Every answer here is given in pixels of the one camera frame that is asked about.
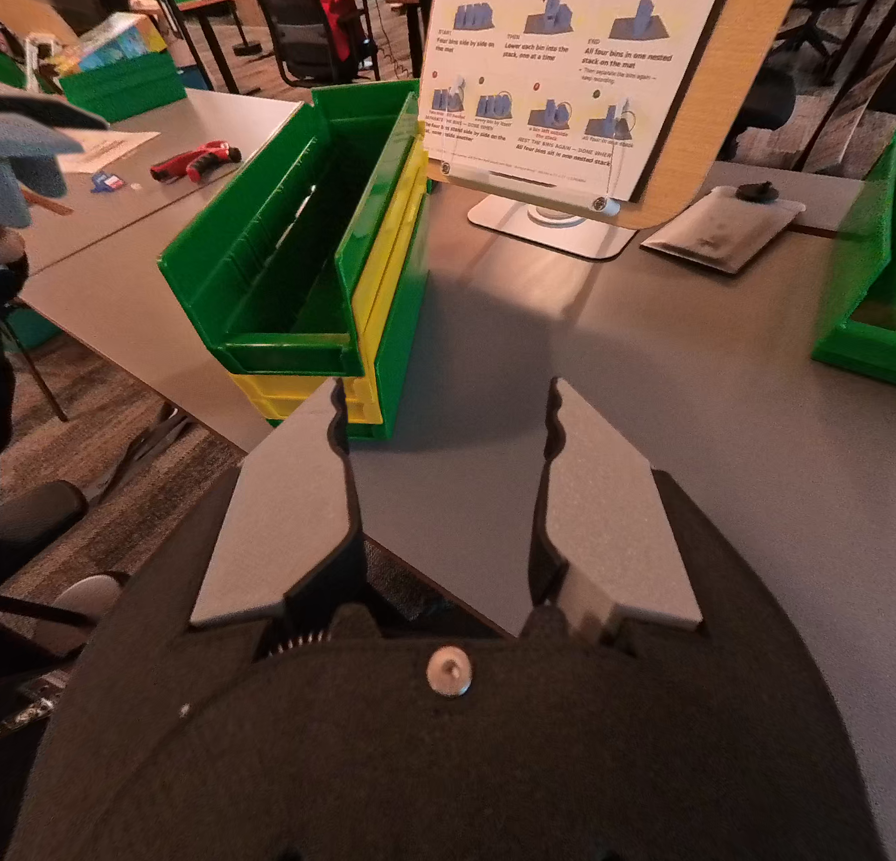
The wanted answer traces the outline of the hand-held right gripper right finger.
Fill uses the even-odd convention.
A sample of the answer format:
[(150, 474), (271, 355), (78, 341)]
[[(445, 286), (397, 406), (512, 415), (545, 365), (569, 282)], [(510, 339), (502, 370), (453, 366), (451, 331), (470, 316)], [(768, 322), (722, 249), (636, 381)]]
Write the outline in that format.
[(627, 621), (703, 621), (650, 462), (563, 377), (548, 389), (529, 587), (587, 643)]

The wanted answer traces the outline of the white paper sheet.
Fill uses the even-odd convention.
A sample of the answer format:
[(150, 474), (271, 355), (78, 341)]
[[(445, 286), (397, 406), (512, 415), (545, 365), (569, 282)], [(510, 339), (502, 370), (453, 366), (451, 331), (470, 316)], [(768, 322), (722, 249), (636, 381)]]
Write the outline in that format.
[(73, 139), (80, 151), (57, 157), (62, 173), (93, 174), (118, 161), (140, 146), (158, 137), (158, 131), (118, 131), (66, 128), (62, 131)]

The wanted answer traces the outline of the red and black hand tool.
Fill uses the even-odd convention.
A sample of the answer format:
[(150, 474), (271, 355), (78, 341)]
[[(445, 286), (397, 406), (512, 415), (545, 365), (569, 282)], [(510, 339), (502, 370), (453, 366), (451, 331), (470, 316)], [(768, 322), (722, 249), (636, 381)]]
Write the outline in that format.
[(198, 184), (203, 177), (224, 164), (240, 163), (242, 152), (225, 140), (212, 140), (187, 152), (179, 153), (150, 168), (156, 182), (171, 182), (187, 178)]

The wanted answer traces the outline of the colourful cardboard box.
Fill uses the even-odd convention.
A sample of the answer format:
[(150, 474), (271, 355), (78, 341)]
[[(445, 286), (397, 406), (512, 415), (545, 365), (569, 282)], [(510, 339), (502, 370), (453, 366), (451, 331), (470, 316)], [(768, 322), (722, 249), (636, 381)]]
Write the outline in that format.
[(151, 17), (117, 12), (50, 61), (59, 76), (71, 76), (165, 51), (167, 44)]

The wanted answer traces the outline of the black office chair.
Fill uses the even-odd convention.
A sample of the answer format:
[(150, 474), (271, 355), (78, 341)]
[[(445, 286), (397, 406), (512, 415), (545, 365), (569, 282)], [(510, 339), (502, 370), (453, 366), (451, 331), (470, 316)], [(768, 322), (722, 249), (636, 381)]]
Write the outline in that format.
[(284, 83), (295, 88), (354, 82), (359, 75), (357, 44), (338, 43), (322, 0), (256, 0), (273, 42)]
[(738, 139), (745, 130), (776, 130), (783, 127), (793, 114), (796, 100), (794, 78), (784, 71), (762, 65), (725, 137), (717, 160), (731, 161), (735, 157)]

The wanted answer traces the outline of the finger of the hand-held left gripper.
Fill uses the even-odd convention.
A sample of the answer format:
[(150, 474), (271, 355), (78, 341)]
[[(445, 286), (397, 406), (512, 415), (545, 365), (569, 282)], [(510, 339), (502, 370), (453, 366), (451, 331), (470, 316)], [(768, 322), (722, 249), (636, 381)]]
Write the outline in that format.
[(57, 158), (83, 151), (63, 132), (19, 114), (1, 115), (2, 158)]
[(105, 131), (106, 119), (71, 105), (63, 96), (30, 93), (1, 83), (1, 113), (28, 118), (49, 128)]

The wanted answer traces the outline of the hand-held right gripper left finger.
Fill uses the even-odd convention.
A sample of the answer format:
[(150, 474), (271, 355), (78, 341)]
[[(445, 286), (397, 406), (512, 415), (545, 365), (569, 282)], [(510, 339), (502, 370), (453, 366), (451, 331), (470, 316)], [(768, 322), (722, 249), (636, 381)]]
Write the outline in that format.
[(343, 381), (329, 376), (246, 456), (191, 626), (290, 616), (317, 629), (364, 582), (347, 427)]

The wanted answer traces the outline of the red bag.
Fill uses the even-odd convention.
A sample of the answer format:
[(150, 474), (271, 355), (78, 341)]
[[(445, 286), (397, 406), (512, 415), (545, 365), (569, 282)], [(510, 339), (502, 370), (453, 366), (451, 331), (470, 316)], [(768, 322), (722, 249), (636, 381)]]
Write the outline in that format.
[(337, 61), (359, 67), (367, 58), (367, 36), (357, 0), (320, 0), (330, 26)]

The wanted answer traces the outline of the printed instruction sheet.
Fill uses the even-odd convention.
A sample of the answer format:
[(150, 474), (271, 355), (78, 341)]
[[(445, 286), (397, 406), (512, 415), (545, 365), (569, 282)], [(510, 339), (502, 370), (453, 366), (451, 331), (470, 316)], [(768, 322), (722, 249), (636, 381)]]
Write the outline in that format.
[(433, 0), (428, 155), (630, 201), (724, 0)]

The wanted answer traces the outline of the instruction sheet on wooden stand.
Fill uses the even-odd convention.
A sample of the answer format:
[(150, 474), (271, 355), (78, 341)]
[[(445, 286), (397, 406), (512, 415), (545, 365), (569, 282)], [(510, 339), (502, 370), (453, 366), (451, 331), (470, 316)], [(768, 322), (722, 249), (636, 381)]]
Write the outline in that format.
[[(592, 220), (623, 229), (652, 228), (673, 219), (694, 201), (792, 2), (723, 1), (701, 41), (698, 61), (688, 69), (687, 85), (680, 93), (675, 116), (663, 129), (644, 186), (630, 201), (622, 200), (617, 191), (590, 191), (623, 204), (617, 217)], [(479, 191), (438, 179), (434, 175), (436, 160), (454, 161), (446, 153), (431, 158), (430, 179)]]

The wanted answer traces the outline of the green plastic bin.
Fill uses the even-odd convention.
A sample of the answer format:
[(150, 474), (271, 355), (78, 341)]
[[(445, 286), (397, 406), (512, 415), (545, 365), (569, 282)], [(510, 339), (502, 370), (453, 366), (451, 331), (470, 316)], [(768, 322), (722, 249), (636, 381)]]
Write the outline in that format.
[(154, 111), (186, 98), (168, 52), (148, 52), (58, 80), (66, 100), (109, 123)]
[(895, 384), (895, 141), (841, 223), (812, 358)]
[(352, 297), (417, 132), (418, 80), (312, 93), (159, 267), (236, 375), (360, 376)]
[[(349, 436), (354, 440), (364, 442), (386, 441), (392, 437), (419, 322), (420, 307), (427, 285), (426, 245), (428, 215), (429, 195), (427, 193), (411, 239), (410, 252), (404, 273), (399, 282), (398, 294), (387, 321), (385, 341), (376, 358), (376, 374), (380, 377), (381, 388), (385, 390), (385, 424), (377, 426), (375, 424), (352, 423), (350, 422), (349, 412)], [(326, 363), (318, 367), (318, 372), (292, 375), (322, 375), (326, 378), (336, 374), (335, 364)], [(285, 372), (275, 372), (272, 375), (287, 374)], [(266, 419), (263, 413), (259, 412), (263, 419)], [(279, 425), (282, 421), (277, 419), (266, 420), (274, 426)]]

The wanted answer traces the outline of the metal stand base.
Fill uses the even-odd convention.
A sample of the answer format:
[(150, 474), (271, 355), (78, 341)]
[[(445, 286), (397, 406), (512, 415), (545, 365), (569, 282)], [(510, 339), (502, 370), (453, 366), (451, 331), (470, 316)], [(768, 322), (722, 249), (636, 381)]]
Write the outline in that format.
[(485, 197), (467, 217), (473, 226), (589, 261), (617, 256), (635, 236), (634, 230), (499, 195)]

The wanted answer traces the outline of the grey padded pouch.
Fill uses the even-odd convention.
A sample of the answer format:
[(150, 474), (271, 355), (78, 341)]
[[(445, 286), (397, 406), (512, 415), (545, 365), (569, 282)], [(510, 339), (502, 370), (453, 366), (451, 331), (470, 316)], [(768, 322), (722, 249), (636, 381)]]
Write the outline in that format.
[(745, 203), (735, 198), (737, 187), (714, 187), (657, 229), (641, 248), (725, 275), (740, 273), (805, 212), (806, 205), (780, 195), (771, 205)]

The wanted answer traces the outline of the white clip bar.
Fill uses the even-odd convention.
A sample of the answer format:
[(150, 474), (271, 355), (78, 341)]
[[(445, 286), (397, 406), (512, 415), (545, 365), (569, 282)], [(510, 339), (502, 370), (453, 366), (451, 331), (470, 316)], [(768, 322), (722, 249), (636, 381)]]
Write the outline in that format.
[(476, 188), (490, 195), (541, 206), (567, 215), (589, 219), (615, 218), (623, 204), (609, 195), (595, 195), (576, 188), (529, 181), (503, 173), (477, 169), (464, 162), (434, 162), (434, 175), (453, 185)]

